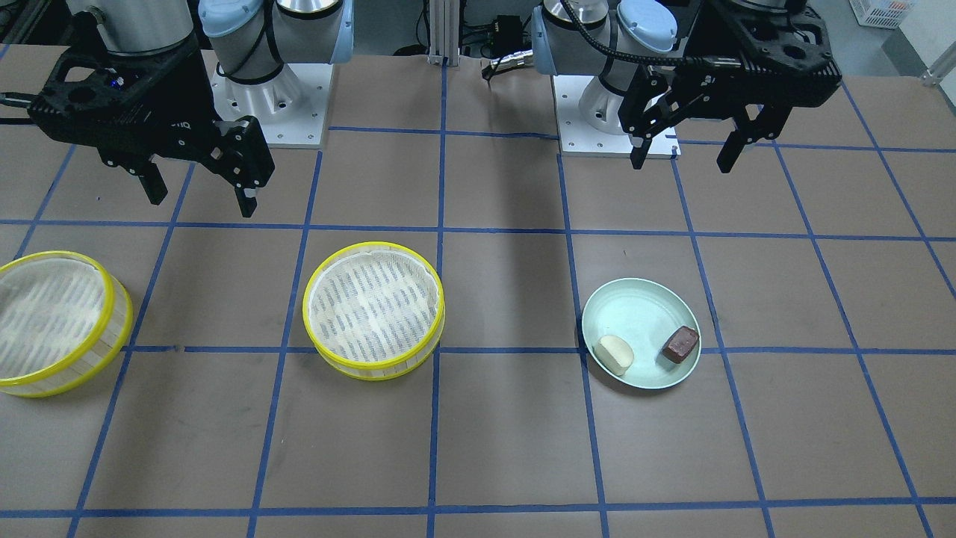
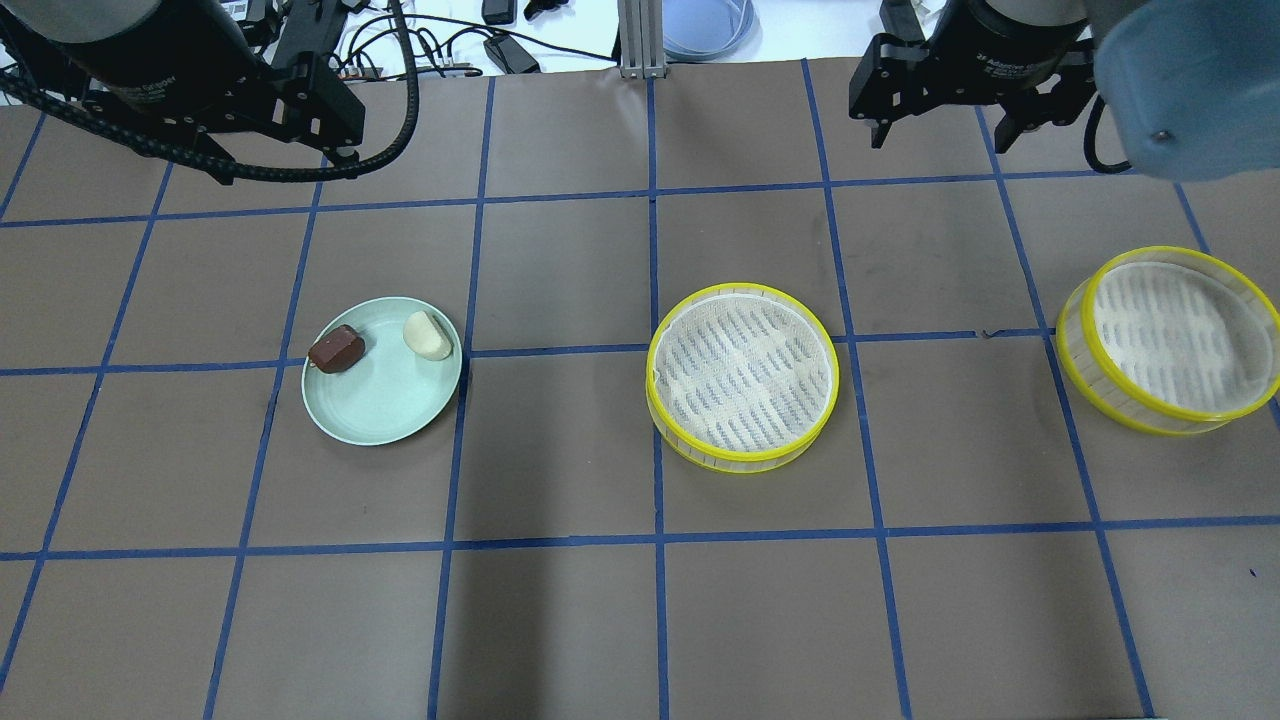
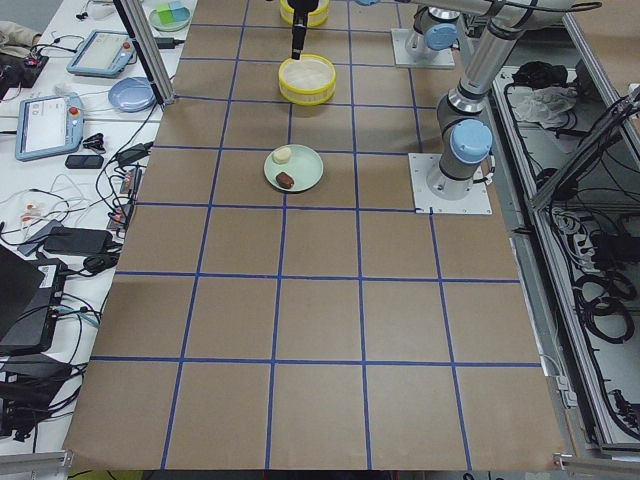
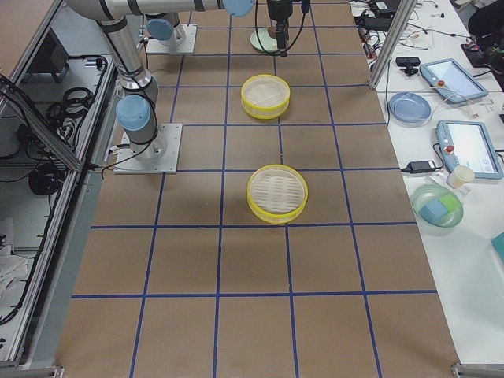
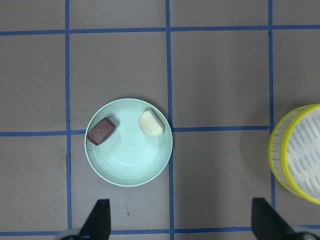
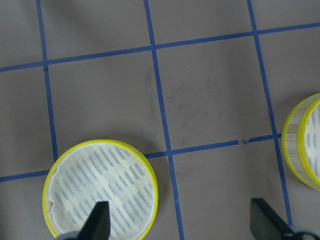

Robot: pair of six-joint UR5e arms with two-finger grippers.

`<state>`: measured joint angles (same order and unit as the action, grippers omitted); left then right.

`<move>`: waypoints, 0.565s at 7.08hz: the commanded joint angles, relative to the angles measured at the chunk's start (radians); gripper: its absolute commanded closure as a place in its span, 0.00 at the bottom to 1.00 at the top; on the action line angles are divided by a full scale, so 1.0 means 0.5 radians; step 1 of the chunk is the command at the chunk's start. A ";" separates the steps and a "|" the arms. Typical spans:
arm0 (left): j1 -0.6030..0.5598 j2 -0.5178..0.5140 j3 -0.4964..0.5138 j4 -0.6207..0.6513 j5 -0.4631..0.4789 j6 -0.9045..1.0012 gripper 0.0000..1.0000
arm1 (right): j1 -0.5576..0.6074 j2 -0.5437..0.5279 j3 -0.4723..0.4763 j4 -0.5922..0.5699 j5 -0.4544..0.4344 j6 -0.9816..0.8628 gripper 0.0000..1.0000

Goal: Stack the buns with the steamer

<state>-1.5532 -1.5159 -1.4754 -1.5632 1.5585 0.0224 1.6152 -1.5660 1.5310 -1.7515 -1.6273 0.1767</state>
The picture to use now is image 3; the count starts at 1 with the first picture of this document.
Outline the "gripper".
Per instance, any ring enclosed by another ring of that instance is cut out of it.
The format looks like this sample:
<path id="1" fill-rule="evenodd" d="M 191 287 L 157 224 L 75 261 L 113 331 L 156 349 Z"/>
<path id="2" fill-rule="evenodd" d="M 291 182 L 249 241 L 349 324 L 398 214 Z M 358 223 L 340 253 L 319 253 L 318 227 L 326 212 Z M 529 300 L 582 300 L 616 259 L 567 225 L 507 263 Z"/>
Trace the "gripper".
<path id="1" fill-rule="evenodd" d="M 318 0 L 291 0 L 293 9 L 291 58 L 299 60 L 303 52 L 309 14 L 318 8 Z"/>

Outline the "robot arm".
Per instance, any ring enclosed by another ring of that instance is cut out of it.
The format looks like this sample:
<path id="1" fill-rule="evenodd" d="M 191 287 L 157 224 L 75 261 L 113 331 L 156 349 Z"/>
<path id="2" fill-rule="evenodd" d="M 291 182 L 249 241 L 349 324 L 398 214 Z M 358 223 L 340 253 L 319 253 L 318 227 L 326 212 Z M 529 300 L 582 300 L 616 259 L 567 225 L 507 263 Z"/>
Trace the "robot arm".
<path id="1" fill-rule="evenodd" d="M 457 86 L 437 107 L 443 153 L 436 177 L 456 183 L 470 182 L 490 153 L 493 137 L 478 119 L 483 102 L 499 70 L 521 36 L 529 30 L 553 25 L 567 13 L 598 9 L 600 1 L 418 1 L 414 31 L 427 36 L 424 14 L 435 11 L 436 24 L 448 12 L 484 17 L 487 25 L 471 62 Z"/>
<path id="2" fill-rule="evenodd" d="M 413 17 L 411 34 L 405 47 L 414 57 L 449 49 L 458 37 L 457 21 L 460 13 L 436 7 L 418 7 Z"/>

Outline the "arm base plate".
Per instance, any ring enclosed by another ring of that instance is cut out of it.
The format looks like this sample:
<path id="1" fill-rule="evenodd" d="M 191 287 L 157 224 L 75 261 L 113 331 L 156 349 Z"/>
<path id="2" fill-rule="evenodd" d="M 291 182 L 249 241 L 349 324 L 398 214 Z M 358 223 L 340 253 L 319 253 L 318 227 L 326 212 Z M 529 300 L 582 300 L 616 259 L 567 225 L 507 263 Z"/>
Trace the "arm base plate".
<path id="1" fill-rule="evenodd" d="M 453 69 L 452 46 L 457 40 L 454 26 L 433 26 L 424 34 L 414 29 L 392 29 L 392 46 L 397 67 Z"/>
<path id="2" fill-rule="evenodd" d="M 414 211 L 418 214 L 491 215 L 482 167 L 467 180 L 452 180 L 440 171 L 440 154 L 410 153 L 409 172 Z"/>

